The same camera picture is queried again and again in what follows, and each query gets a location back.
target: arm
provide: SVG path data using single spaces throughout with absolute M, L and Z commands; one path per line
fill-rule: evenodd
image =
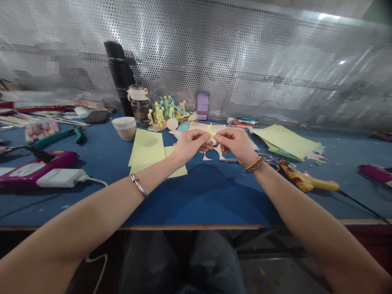
M 183 132 L 170 157 L 136 174 L 150 194 L 188 162 L 210 134 Z M 4 293 L 65 293 L 79 263 L 108 239 L 143 202 L 129 177 L 86 197 L 30 235 L 0 260 L 0 289 Z
M 258 158 L 243 130 L 222 130 L 215 140 L 244 167 Z M 288 229 L 319 262 L 334 293 L 390 293 L 391 276 L 329 212 L 267 164 L 254 177 Z

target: green-handled pliers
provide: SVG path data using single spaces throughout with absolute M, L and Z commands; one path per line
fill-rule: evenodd
M 70 130 L 62 131 L 60 133 L 53 134 L 49 137 L 46 137 L 44 139 L 39 140 L 38 142 L 34 143 L 32 146 L 34 148 L 40 149 L 44 146 L 50 145 L 51 143 L 54 143 L 58 141 L 59 139 L 67 136 L 71 136 L 73 134 L 76 134 L 76 144 L 81 144 L 84 141 L 84 133 L 82 127 L 75 127 Z

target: blue work table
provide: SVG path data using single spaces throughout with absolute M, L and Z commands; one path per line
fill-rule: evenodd
M 72 128 L 61 124 L 61 129 Z M 392 143 L 368 138 L 360 132 L 325 131 L 289 127 L 297 134 L 326 146 L 330 163 L 317 166 L 313 160 L 296 163 L 300 171 L 313 177 L 334 180 L 350 196 L 384 217 L 392 217 L 392 192 L 358 174 L 358 165 L 392 166 Z M 111 122 L 84 127 L 87 142 L 77 145 L 74 137 L 64 138 L 45 150 L 70 150 L 79 161 L 69 168 L 84 169 L 88 175 L 111 184 L 129 175 L 128 160 L 133 142 L 120 139 Z M 176 139 L 162 132 L 165 146 Z M 0 133 L 8 146 L 25 145 L 24 130 Z M 271 154 L 265 143 L 252 136 L 260 152 Z M 282 225 L 277 211 L 251 174 L 238 163 L 218 161 L 216 151 L 209 151 L 210 161 L 197 153 L 187 164 L 188 175 L 167 179 L 125 222 L 129 229 L 251 229 Z M 0 167 L 19 167 L 33 160 L 25 150 L 0 157 Z M 74 188 L 40 188 L 16 195 L 0 189 L 0 229 L 34 229 L 61 213 L 102 185 L 87 181 Z M 345 224 L 374 223 L 363 208 L 336 192 L 313 190 L 308 196 Z

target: power adapter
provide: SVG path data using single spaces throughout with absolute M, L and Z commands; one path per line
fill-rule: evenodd
M 52 169 L 42 177 L 36 184 L 40 187 L 72 188 L 79 182 L 92 180 L 107 186 L 107 183 L 101 180 L 90 178 L 82 169 Z

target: yellow glue gun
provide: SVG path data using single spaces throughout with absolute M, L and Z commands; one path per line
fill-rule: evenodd
M 291 163 L 285 160 L 280 160 L 279 165 L 287 177 L 292 180 L 302 192 L 309 192 L 314 188 L 325 191 L 338 191 L 340 189 L 338 183 L 312 178 L 307 172 L 301 173 Z

